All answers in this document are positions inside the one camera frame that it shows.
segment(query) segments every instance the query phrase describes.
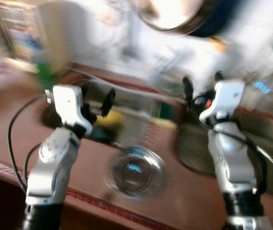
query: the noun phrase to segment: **kitchen sink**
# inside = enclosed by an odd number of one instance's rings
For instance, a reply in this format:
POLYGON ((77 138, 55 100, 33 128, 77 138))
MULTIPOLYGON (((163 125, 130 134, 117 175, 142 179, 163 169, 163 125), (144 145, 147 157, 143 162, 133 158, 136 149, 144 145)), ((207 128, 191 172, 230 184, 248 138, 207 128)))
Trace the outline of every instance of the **kitchen sink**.
MULTIPOLYGON (((93 110, 101 107, 107 93, 112 87, 95 80, 79 81, 78 85, 86 88, 84 101, 89 103, 93 110)), ((150 124, 155 119, 174 121, 176 106, 159 101, 148 95, 136 93, 125 88, 116 88, 116 96, 111 113, 120 116, 120 124, 108 127, 94 124, 89 139, 109 144, 115 147, 125 147, 141 144, 150 124)), ((60 127, 61 119, 53 105, 48 105, 41 113, 41 122, 52 128, 60 127)))
MULTIPOLYGON (((239 120, 242 132, 273 158, 273 120, 261 113, 238 109, 234 118, 239 120)), ((208 151, 207 130, 191 114, 183 114, 178 124, 176 152, 178 159, 189 169, 215 176, 214 164, 208 151)), ((251 161, 255 160, 252 150, 248 151, 251 161)), ((273 164, 267 160, 267 192, 273 193, 273 164)))

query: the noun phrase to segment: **brown countertop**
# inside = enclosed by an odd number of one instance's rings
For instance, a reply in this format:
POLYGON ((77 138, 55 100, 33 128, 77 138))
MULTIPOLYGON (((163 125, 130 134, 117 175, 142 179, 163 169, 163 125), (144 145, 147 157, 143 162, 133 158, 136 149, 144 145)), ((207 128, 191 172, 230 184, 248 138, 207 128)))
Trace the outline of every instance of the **brown countertop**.
MULTIPOLYGON (((16 178, 7 149, 8 124, 16 111, 37 95, 27 85, 9 84, 0 88, 0 178, 9 182, 16 182, 16 178)), ((13 127, 12 144, 19 169, 23 168, 29 149, 52 133, 52 129, 40 124, 39 108, 38 102, 26 109, 13 127)), ((110 204, 103 202, 110 193, 106 172, 110 158, 118 150, 83 139, 71 172, 66 203, 133 229, 221 229, 226 213, 216 179, 192 172, 176 160, 175 136, 176 130, 159 126, 153 126, 148 133, 151 141, 146 147, 157 153, 166 165, 163 190, 143 200, 116 193, 110 204)), ((29 168, 35 161, 33 157, 29 168)), ((263 195, 262 202, 273 224, 273 195, 263 195)))

